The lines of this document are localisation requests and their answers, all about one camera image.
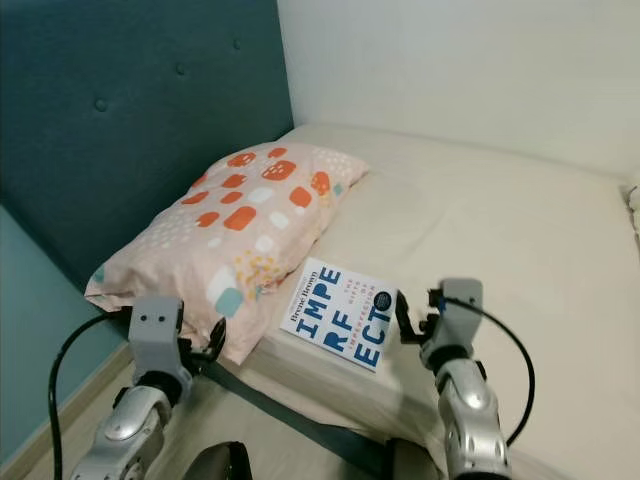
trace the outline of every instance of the mattress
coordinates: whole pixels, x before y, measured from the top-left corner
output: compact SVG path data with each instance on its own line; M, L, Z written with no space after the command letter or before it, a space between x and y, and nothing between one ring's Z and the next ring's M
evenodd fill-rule
M514 444L518 478L633 478L640 450L640 259L619 179L512 153L326 125L288 141L359 156L370 173L311 255L385 278L426 314L426 291L478 278L484 306L509 325L537 373L529 424ZM284 331L300 271L265 297L271 328L238 378L323 423L424 444L446 462L433 375L397 326L377 373ZM483 322L474 342L505 434L527 396L523 360Z

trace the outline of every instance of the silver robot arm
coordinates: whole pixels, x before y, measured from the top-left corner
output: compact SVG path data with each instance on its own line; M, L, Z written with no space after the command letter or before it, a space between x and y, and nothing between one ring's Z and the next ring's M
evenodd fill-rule
M136 369L134 386L123 389L114 409L96 432L94 443L76 466L73 480L140 480L164 443L163 429L171 409L191 391L192 362L188 340L178 339L182 301L142 297L131 314L129 344ZM202 360L217 358L225 339L222 319L211 335Z
M438 408L445 425L445 450L451 480L508 480L511 462L498 419L498 400L486 383L484 368L471 360L480 315L442 301L456 298L482 308L482 284L445 279L429 291L429 305L439 314L420 322L416 334L408 304L398 292L396 317L402 343L420 344L423 365L434 372Z

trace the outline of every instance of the upholstered headboard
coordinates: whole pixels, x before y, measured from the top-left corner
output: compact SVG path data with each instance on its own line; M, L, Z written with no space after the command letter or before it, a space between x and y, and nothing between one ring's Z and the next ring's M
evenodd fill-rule
M275 0L4 0L1 49L3 203L78 287L292 128Z

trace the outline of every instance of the black wire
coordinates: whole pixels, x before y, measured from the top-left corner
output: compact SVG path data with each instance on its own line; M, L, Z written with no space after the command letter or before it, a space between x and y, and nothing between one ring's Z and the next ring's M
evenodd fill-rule
M509 329L509 327L507 327L504 323L502 323L500 320L498 320L496 317L494 317L490 313L487 313L481 308L478 308L470 303L463 302L462 300L458 300L457 298L444 297L442 300L445 303L451 303L452 305L457 305L466 310L470 310L474 313L482 315L483 317L486 317L489 320L491 320L493 323L495 323L504 333L506 333L509 336L511 340L513 340L513 342L518 347L518 350L520 350L520 353L522 354L522 357L524 358L525 363L527 364L527 372L529 374L529 393L527 395L527 405L524 408L524 412L522 413L522 418L520 418L520 422L518 422L516 429L513 431L511 435L509 435L509 438L507 439L507 446L510 446L513 442L515 442L516 438L518 438L520 433L522 433L522 430L524 430L524 427L527 424L529 417L531 416L531 410L533 409L533 400L536 394L536 374L535 374L535 371L533 370L533 362L531 361L531 357L529 356L527 349L522 344L520 339L516 337L515 333L513 333Z
M55 480L62 480L62 438L60 436L60 421L58 419L58 402L56 400L56 384L58 381L58 370L64 355L71 347L71 344L85 331L103 320L113 318L109 314L98 315L88 322L80 325L65 340L62 348L58 352L58 356L53 362L51 373L49 374L49 421L51 422L51 438L53 441L53 473Z

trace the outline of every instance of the white book cover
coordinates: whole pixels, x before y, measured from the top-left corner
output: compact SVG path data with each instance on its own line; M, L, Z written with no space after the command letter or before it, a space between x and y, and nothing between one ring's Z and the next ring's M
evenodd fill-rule
M309 258L280 328L375 372L396 295L384 280Z

